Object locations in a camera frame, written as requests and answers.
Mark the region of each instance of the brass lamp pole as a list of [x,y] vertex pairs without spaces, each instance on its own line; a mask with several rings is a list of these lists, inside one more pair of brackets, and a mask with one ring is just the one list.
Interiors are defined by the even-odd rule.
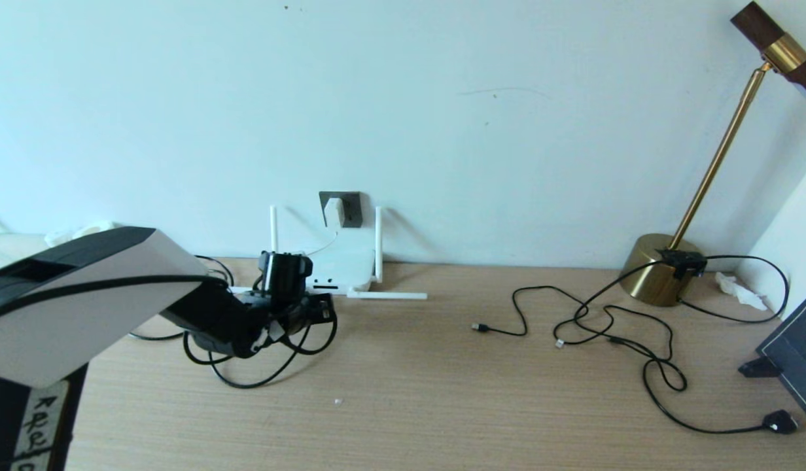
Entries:
[[[747,5],[731,21],[761,51],[764,63],[752,72],[749,83],[746,84],[746,89],[743,90],[741,95],[741,101],[735,110],[735,115],[732,116],[726,133],[723,134],[723,140],[720,141],[720,146],[717,147],[717,152],[714,153],[711,165],[706,170],[705,176],[693,196],[693,200],[688,205],[688,210],[685,211],[682,221],[679,222],[676,233],[674,235],[642,235],[636,241],[633,251],[630,252],[630,257],[628,257],[622,273],[651,262],[663,260],[663,256],[659,251],[679,250],[699,253],[699,249],[690,242],[684,241],[683,237],[699,208],[699,204],[714,180],[723,158],[726,157],[729,146],[731,146],[732,140],[735,139],[735,134],[741,127],[743,118],[746,116],[752,100],[755,99],[755,93],[761,86],[767,71],[774,69],[789,81],[804,87],[806,90],[806,52],[757,3],[752,2]],[[677,304],[678,299],[684,294],[692,277],[692,271],[685,273],[683,277],[675,277],[675,269],[672,266],[659,263],[648,266],[648,268],[625,278],[621,281],[621,286],[639,301],[656,306],[673,306]]]

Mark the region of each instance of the crumpled tissue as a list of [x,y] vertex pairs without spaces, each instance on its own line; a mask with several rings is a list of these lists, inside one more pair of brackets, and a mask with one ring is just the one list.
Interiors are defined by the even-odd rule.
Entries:
[[761,297],[737,284],[736,277],[728,277],[728,275],[724,275],[723,273],[717,271],[717,274],[714,275],[714,279],[717,280],[717,283],[720,285],[720,289],[723,290],[723,292],[734,296],[738,301],[741,302],[741,304],[748,304],[749,306],[755,307],[761,311],[767,310],[767,306],[765,306],[764,302],[761,301]]

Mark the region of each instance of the wooden desk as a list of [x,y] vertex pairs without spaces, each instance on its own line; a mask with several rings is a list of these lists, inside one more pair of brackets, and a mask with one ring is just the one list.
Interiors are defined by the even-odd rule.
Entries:
[[[256,274],[254,260],[229,263],[242,283]],[[806,469],[801,409],[776,379],[736,372],[776,323],[646,307],[617,287],[601,298],[672,324],[690,389],[667,390],[657,373],[652,384],[679,417],[747,427],[784,408],[803,420],[791,436],[712,436],[673,424],[651,403],[643,357],[606,341],[556,349],[552,326],[574,304],[553,292],[521,295],[527,337],[470,328],[519,327],[510,303],[516,287],[551,283],[585,298],[613,271],[390,264],[385,275],[384,289],[425,290],[429,300],[336,298],[340,334],[328,351],[297,358],[280,381],[256,390],[221,384],[208,367],[191,364],[178,341],[122,339],[90,364],[69,468]],[[691,300],[761,315],[712,283],[696,281]],[[665,334],[652,324],[622,314],[615,331],[664,352]],[[226,371],[254,379],[285,355],[278,345]]]

